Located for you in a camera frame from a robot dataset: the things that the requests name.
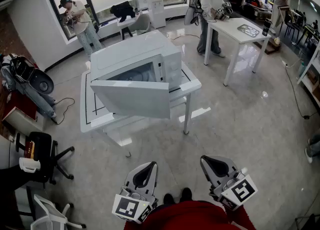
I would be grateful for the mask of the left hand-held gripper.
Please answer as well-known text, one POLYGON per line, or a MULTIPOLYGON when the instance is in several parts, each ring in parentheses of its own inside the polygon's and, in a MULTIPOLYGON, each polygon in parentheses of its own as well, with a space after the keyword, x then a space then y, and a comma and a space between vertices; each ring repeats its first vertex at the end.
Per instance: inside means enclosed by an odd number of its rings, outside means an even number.
POLYGON ((115 195, 112 214, 127 222, 142 224, 158 206, 154 195, 158 179, 155 161, 141 164, 128 173, 119 194, 115 195), (132 189, 144 189, 144 193, 132 189))

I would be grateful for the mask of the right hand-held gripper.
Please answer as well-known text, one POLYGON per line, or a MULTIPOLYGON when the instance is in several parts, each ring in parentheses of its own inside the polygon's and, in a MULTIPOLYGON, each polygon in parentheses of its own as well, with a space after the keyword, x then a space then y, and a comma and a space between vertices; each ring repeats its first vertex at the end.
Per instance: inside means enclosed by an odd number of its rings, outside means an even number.
POLYGON ((256 185, 248 174, 248 169, 238 169, 229 158, 218 155, 202 155, 200 166, 207 181, 211 183, 209 195, 231 211, 243 206, 258 192, 256 185), (216 175, 226 176, 217 187, 216 175))

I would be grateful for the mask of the person's right forearm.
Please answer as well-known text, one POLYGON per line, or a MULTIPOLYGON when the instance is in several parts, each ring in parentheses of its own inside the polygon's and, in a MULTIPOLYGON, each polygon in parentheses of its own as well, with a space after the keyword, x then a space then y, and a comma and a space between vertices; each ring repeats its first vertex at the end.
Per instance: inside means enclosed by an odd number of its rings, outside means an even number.
POLYGON ((247 230, 256 230, 243 205, 239 206, 236 210, 226 208, 225 212, 229 223, 235 223, 237 226, 241 226, 247 230))

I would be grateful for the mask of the person's left forearm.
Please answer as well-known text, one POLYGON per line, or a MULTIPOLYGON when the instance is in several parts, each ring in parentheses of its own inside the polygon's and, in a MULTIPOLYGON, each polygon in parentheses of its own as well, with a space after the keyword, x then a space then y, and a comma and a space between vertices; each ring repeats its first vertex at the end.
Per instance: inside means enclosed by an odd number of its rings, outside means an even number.
POLYGON ((148 224, 148 219, 143 223, 138 224, 136 222, 126 221, 123 230, 145 230, 148 224))

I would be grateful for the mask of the white microwave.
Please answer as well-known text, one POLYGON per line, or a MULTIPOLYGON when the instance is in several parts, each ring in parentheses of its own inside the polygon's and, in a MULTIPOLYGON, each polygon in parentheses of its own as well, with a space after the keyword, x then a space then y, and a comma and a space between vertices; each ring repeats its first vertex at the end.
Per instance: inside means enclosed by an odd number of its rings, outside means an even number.
POLYGON ((182 52, 160 31, 150 31, 110 45, 91 55, 91 80, 182 82, 182 52))

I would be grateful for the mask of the person's red top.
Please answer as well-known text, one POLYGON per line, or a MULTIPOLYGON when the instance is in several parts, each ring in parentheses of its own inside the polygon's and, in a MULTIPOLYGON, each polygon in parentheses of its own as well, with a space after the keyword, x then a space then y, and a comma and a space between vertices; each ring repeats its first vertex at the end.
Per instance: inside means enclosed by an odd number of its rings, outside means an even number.
POLYGON ((240 230, 212 203, 185 201, 151 212, 136 230, 240 230))

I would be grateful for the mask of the white table with black lines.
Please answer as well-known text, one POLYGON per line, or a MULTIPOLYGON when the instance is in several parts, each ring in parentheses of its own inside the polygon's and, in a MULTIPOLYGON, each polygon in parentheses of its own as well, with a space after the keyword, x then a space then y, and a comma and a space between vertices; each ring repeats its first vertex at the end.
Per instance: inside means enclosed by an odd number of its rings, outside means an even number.
MULTIPOLYGON (((182 63, 181 85, 174 87, 169 92, 170 108, 185 104, 183 133, 190 132, 190 121, 195 105, 196 91, 202 84, 192 71, 182 63)), ((131 157, 131 153, 124 145, 113 140, 108 131, 124 127, 142 120, 142 116, 123 116, 109 112, 96 97, 91 88, 91 71, 87 70, 81 75, 80 87, 80 130, 82 133, 96 131, 102 135, 103 141, 108 145, 115 146, 125 157, 131 157)))

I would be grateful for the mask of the black office chair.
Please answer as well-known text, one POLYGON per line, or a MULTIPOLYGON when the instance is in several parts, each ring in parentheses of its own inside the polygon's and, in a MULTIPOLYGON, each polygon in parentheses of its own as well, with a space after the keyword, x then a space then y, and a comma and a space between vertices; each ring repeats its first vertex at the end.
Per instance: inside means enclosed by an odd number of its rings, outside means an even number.
POLYGON ((33 141, 35 143, 33 160, 40 162, 40 170, 32 173, 35 176, 36 182, 43 184, 49 182, 50 184, 55 185, 56 181, 54 180, 54 169, 60 171, 65 178, 69 180, 74 179, 74 175, 65 172, 58 163, 58 161, 67 153, 75 151, 73 146, 56 154, 58 142, 53 140, 52 136, 47 133, 33 131, 29 134, 29 136, 25 136, 21 133, 16 134, 15 150, 17 152, 22 150, 24 156, 25 145, 28 141, 33 141))

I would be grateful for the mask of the white plastic chair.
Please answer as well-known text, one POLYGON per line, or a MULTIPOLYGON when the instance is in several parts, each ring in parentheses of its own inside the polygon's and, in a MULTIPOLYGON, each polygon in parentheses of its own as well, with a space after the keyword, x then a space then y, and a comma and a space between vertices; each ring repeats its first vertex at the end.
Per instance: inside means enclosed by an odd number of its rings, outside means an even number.
POLYGON ((60 212, 50 200, 38 194, 34 194, 33 198, 44 215, 31 223, 30 230, 68 230, 67 226, 79 230, 87 228, 84 223, 73 223, 68 220, 67 213, 74 208, 73 203, 67 203, 60 212))

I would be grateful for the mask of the white mug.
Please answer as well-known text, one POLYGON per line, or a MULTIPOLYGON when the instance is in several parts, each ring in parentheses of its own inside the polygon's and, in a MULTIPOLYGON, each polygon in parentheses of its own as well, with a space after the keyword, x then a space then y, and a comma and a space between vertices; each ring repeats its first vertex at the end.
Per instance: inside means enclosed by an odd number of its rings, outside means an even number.
POLYGON ((19 167, 26 173, 35 173, 41 169, 41 163, 39 161, 35 161, 32 158, 19 158, 19 167))

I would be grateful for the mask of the red book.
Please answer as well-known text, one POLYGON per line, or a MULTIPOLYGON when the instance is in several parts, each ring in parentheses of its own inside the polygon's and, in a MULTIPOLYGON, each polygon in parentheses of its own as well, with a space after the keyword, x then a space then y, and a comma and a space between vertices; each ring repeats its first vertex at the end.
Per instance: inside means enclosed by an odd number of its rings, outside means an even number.
POLYGON ((33 141, 27 141, 25 143, 24 157, 28 159, 34 159, 35 143, 33 141))

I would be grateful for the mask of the beige box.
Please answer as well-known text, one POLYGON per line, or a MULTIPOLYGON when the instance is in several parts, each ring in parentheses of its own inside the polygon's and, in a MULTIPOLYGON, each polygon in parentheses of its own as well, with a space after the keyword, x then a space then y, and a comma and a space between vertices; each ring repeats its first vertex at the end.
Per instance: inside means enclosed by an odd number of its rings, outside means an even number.
POLYGON ((46 119, 37 111, 33 119, 17 107, 5 112, 2 120, 26 136, 29 136, 31 132, 43 132, 46 122, 46 119))

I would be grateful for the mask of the white shelf unit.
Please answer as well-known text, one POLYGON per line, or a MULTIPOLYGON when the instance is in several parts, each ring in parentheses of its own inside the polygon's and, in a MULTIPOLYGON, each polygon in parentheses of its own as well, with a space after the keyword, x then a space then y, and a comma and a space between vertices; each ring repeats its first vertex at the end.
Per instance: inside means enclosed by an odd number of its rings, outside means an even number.
POLYGON ((298 78, 297 84, 303 84, 320 107, 320 43, 298 78))

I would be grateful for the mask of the plain white table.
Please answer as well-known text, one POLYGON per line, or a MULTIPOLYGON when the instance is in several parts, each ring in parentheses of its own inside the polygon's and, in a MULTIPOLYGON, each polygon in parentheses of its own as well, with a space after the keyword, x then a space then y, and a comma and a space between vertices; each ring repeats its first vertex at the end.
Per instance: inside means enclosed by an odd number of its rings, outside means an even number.
POLYGON ((230 63, 226 72, 226 76, 223 81, 224 86, 228 86, 229 84, 229 80, 234 72, 237 58, 240 52, 240 45, 242 44, 254 43, 259 41, 263 42, 260 53, 258 55, 258 58, 252 70, 253 73, 257 72, 260 62, 267 48, 269 39, 272 37, 270 34, 263 35, 262 34, 263 30, 261 28, 259 28, 258 26, 254 25, 253 23, 251 23, 250 21, 242 17, 209 22, 208 28, 207 28, 206 50, 205 50, 204 62, 203 62, 204 65, 206 66, 209 64, 213 31, 217 31, 218 33, 224 35, 225 37, 231 39, 235 44, 233 57, 230 60, 230 63), (255 36, 250 36, 240 31, 240 26, 243 26, 243 25, 253 28, 254 30, 258 31, 258 34, 256 34, 255 36))

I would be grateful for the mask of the grey patterned tray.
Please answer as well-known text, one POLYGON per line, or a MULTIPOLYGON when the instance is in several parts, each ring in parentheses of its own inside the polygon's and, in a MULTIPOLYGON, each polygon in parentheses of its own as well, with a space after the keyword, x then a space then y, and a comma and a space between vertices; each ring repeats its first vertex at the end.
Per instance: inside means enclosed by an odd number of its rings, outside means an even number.
POLYGON ((242 24, 240 25, 238 28, 237 28, 238 31, 252 37, 252 38, 255 38, 259 33, 260 31, 253 28, 252 26, 249 26, 247 24, 242 24))

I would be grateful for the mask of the black tumbler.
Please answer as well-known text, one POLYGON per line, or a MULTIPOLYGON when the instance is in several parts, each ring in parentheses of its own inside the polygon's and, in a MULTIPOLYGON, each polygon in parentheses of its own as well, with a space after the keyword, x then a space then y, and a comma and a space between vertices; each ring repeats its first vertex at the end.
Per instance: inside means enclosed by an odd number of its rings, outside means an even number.
POLYGON ((264 24, 263 24, 263 30, 262 30, 262 35, 263 36, 267 36, 270 30, 272 22, 269 19, 265 19, 264 20, 264 24))

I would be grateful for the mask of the grey chair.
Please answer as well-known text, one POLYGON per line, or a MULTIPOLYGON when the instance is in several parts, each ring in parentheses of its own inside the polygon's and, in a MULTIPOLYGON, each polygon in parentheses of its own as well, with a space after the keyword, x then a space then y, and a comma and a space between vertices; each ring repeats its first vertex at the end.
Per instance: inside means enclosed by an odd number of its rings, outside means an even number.
POLYGON ((151 21, 148 13, 142 13, 129 27, 131 33, 142 35, 151 31, 151 21))

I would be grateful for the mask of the black garment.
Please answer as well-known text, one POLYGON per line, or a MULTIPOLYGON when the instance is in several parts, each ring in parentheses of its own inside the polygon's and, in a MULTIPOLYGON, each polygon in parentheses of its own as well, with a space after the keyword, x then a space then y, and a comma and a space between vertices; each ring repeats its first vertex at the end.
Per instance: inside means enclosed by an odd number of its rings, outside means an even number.
POLYGON ((136 17, 134 9, 128 1, 113 5, 110 8, 110 13, 113 14, 117 19, 120 19, 120 23, 124 22, 127 19, 127 16, 130 16, 132 19, 136 17))

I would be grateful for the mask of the white water dispenser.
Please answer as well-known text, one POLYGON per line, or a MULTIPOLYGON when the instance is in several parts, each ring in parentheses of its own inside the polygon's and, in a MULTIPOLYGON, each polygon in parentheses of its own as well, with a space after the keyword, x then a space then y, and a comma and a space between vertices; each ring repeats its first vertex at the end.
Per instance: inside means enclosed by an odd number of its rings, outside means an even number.
POLYGON ((147 0, 148 14, 153 28, 158 29, 166 26, 164 0, 147 0))

